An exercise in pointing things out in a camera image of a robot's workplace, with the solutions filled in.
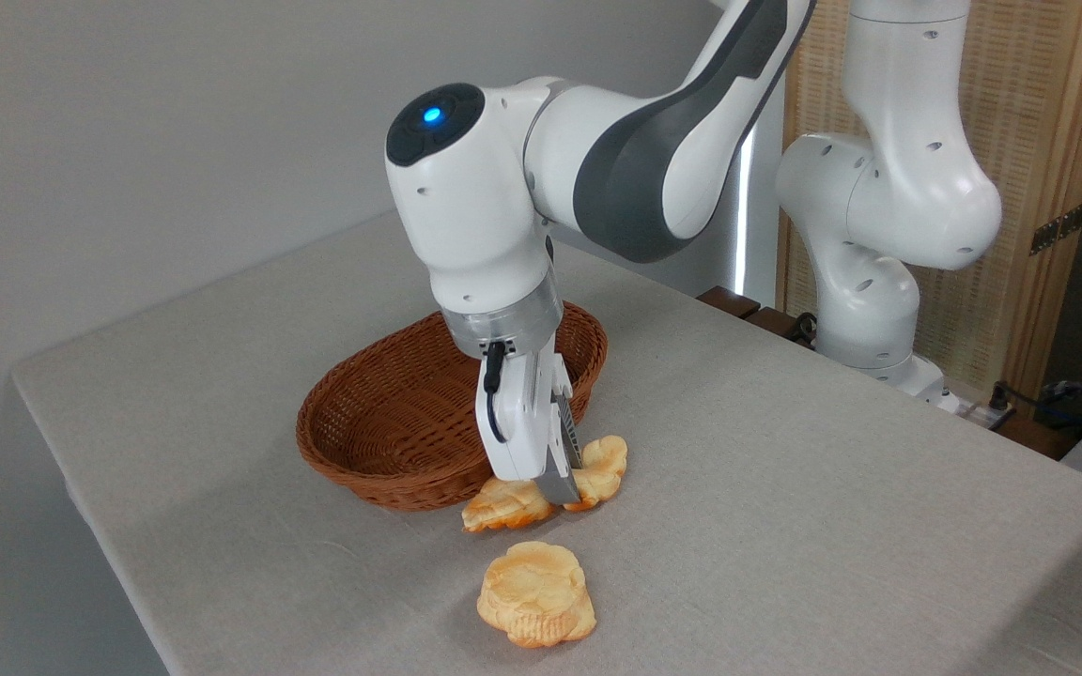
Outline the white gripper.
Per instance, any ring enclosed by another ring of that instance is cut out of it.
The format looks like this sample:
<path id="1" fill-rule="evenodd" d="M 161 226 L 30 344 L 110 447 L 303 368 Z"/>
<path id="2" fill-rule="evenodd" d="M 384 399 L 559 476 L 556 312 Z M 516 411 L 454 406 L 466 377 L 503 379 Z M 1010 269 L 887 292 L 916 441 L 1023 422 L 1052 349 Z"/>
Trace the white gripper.
<path id="1" fill-rule="evenodd" d="M 582 468 L 552 333 L 541 349 L 494 360 L 486 352 L 476 386 L 475 414 L 494 476 L 502 481 L 535 480 L 550 504 L 580 503 L 573 470 Z"/>

